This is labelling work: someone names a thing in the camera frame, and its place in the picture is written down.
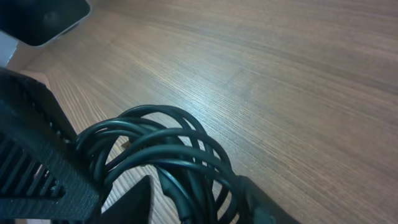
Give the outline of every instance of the ventilation slot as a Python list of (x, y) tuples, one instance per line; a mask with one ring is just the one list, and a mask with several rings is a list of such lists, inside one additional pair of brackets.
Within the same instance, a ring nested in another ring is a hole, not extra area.
[(64, 194), (48, 169), (0, 133), (0, 198), (60, 198)]

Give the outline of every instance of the black vent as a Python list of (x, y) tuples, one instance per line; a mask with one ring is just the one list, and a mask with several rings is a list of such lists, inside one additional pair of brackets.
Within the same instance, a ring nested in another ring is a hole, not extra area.
[(60, 198), (64, 194), (48, 169), (0, 133), (0, 198)]

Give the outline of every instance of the black cord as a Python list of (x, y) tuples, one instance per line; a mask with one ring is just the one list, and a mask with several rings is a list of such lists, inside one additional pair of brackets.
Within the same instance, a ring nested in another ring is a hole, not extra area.
[[(166, 128), (141, 118), (151, 113), (166, 114), (182, 128)], [(131, 145), (106, 164), (112, 146), (120, 136), (128, 137)], [(184, 145), (179, 137), (188, 137), (192, 146)], [(203, 143), (204, 151), (200, 149), (199, 141)], [(227, 153), (207, 135), (196, 118), (180, 108), (164, 105), (131, 108), (117, 118), (84, 130), (75, 142), (75, 149), (90, 162), (95, 181), (107, 189), (125, 170), (148, 164), (155, 166), (159, 178), (165, 177), (160, 183), (170, 182), (179, 192), (172, 194), (181, 195), (183, 200), (179, 203), (183, 201), (190, 210), (191, 216), (180, 217), (183, 223), (230, 223), (238, 212), (239, 218), (248, 216), (248, 205)], [(214, 180), (222, 185), (217, 198), (212, 192)], [(231, 203), (217, 220), (217, 211), (228, 192), (232, 193)]]

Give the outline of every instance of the wood grain surface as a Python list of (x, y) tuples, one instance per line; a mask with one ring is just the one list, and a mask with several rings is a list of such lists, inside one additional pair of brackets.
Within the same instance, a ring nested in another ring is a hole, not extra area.
[[(397, 223), (397, 36), (393, 0), (103, 0), (25, 69), (78, 132), (179, 106), (302, 223)], [(105, 208), (145, 174), (125, 173)], [(159, 193), (152, 222), (178, 222)]]

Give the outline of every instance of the black plastic casing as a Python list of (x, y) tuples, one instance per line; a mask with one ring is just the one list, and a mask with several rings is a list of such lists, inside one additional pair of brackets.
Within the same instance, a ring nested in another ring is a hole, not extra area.
[(107, 195), (69, 147), (76, 132), (44, 84), (0, 68), (0, 135), (0, 219), (101, 213)]

